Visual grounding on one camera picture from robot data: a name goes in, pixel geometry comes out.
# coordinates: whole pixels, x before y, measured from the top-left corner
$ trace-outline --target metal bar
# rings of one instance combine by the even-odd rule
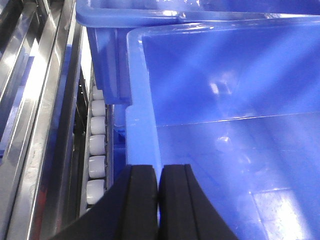
[[[88,112],[88,97],[87,97],[87,90],[85,86],[85,79],[83,76],[83,73],[81,71],[80,73],[80,79],[79,79],[79,93],[77,96],[77,109],[81,116],[81,122],[83,125],[83,128],[86,128],[87,125],[87,112]]]
[[[40,239],[47,239],[48,237],[53,236],[64,226],[65,213],[69,212],[66,209],[69,207],[68,196],[71,195],[70,190],[77,189],[77,183],[76,185],[72,184],[71,186],[69,186],[69,183],[72,178],[73,130],[80,78],[81,33],[82,27],[78,23],[75,23],[70,62],[68,65],[69,70],[66,77],[61,117],[57,131],[57,142],[54,150],[52,173],[48,186],[45,210],[42,218],[43,223]],[[73,208],[74,211],[76,211],[75,201],[73,201]]]
[[[12,126],[8,147],[2,158],[3,163],[0,166],[0,183],[2,183],[0,184],[1,240],[4,239],[9,225],[19,179],[27,153],[29,138],[47,72],[47,65],[51,56],[51,49],[49,48],[54,43],[60,13],[61,4],[52,6],[51,14],[49,14],[46,22],[46,28],[39,42],[38,55],[33,61],[29,73],[29,80],[26,83],[22,100]]]
[[[48,0],[36,0],[36,1],[40,7],[42,16],[47,18],[48,13],[50,12],[50,4]]]
[[[7,240],[31,240],[40,237],[50,177],[49,171],[56,144],[55,103],[60,97],[57,96],[57,92],[69,33],[73,34],[73,31],[70,31],[70,25],[74,17],[74,5],[74,0],[66,0],[63,4],[25,158],[25,167],[12,211]]]
[[[67,226],[79,217],[80,197],[82,192],[82,174],[84,169],[85,147],[86,147],[86,130],[82,125],[82,115],[78,111],[75,113],[74,126],[74,148],[71,163],[71,175],[69,194],[67,196],[67,209],[63,225]]]
[[[3,53],[17,25],[23,5],[19,0],[6,0],[0,4],[0,53]]]
[[[111,188],[114,184],[114,126],[113,126],[113,105],[106,108],[106,187]]]
[[[32,26],[37,5],[28,3],[0,60],[0,139],[25,71],[36,32]]]

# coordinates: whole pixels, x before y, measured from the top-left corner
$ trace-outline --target metal frame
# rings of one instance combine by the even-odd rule
[[[82,27],[74,23],[74,35],[70,53],[70,62],[63,94],[57,141],[54,148],[51,178],[48,185],[46,206],[42,218],[40,239],[53,236],[69,219],[77,215],[78,165],[75,149],[79,149],[78,137],[73,137],[77,93],[80,79],[80,52],[82,43]]]
[[[0,139],[25,71],[36,31],[35,3],[25,4],[0,60]]]
[[[21,177],[29,138],[47,72],[46,66],[51,56],[51,49],[48,49],[48,47],[54,43],[60,13],[61,4],[52,6],[51,14],[48,16],[46,28],[39,43],[38,55],[35,57],[29,73],[32,81],[28,81],[25,86],[21,104],[13,123],[8,147],[2,158],[3,164],[0,166],[0,182],[7,182],[7,184],[0,185],[1,192],[3,193],[1,195],[2,204],[0,204],[0,211],[3,213],[0,216],[0,239],[5,237],[10,222],[17,186]]]
[[[2,0],[0,5],[0,51],[4,52],[16,27],[23,4],[20,0]]]
[[[87,116],[88,116],[88,97],[87,88],[85,87],[85,79],[82,71],[80,72],[78,96],[77,96],[77,106],[75,115],[75,126],[74,126],[74,150],[72,155],[72,165],[77,165],[74,167],[74,172],[77,171],[77,201],[76,201],[76,217],[80,216],[82,204],[82,191],[83,191],[83,174],[85,166],[85,155],[86,155],[86,139],[87,139]]]
[[[56,140],[54,136],[57,133],[56,128],[58,128],[58,126],[55,126],[54,113],[57,113],[55,102],[69,34],[70,32],[73,34],[73,31],[70,31],[70,25],[74,17],[74,6],[74,0],[66,0],[64,2],[54,45],[52,48],[48,47],[48,45],[46,46],[47,49],[50,49],[50,59],[45,77],[41,79],[41,81],[44,80],[43,89],[25,156],[25,166],[13,207],[7,240],[30,240],[40,237],[42,215],[49,183],[47,170],[51,168]],[[42,64],[33,65],[32,67],[39,70]]]
[[[40,12],[42,13],[43,19],[46,20],[48,13],[50,12],[50,0],[34,0],[39,8]]]

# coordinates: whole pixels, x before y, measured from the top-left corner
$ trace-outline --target blue plastic surface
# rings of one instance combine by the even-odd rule
[[[205,10],[224,12],[319,14],[318,0],[203,0]]]
[[[126,108],[128,104],[116,104],[113,108],[113,129],[122,136],[126,136]]]
[[[220,5],[216,7],[196,0],[78,0],[76,19],[87,27],[96,85],[103,90],[105,103],[127,104],[131,101],[126,37],[133,28],[284,17],[254,12],[214,12],[221,9]]]
[[[241,240],[320,239],[320,17],[128,34],[128,164],[191,164]]]

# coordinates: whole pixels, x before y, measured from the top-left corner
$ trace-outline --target blue plastic crate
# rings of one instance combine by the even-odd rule
[[[318,0],[203,0],[205,10],[223,12],[256,12],[313,14],[320,13]]]
[[[191,164],[241,240],[320,239],[320,17],[127,39],[127,163]]]
[[[126,37],[133,28],[280,17],[254,12],[214,12],[221,9],[196,0],[78,0],[76,19],[87,27],[96,85],[103,90],[105,103],[127,104],[131,101]]]

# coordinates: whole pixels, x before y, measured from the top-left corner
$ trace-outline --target black pad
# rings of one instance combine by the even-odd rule
[[[155,240],[157,227],[155,171],[128,165],[90,211],[52,240]]]
[[[164,166],[159,205],[159,240],[237,240],[202,191],[190,165]]]

